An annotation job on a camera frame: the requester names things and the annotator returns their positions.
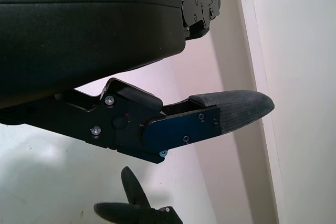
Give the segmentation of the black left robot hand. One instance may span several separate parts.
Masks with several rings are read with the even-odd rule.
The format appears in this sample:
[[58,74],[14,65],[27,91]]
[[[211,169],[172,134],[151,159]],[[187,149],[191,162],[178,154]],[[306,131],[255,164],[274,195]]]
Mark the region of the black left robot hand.
[[1,123],[27,124],[152,163],[251,124],[270,97],[234,90],[171,105],[114,78],[209,32],[220,0],[1,0]]

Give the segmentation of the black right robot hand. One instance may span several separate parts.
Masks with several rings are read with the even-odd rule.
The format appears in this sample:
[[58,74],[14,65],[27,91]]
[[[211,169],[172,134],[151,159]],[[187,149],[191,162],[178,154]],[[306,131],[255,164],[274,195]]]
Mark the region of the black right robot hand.
[[95,213],[111,223],[173,224],[182,223],[173,207],[155,209],[150,206],[138,179],[129,167],[121,171],[127,203],[99,202],[94,205]]

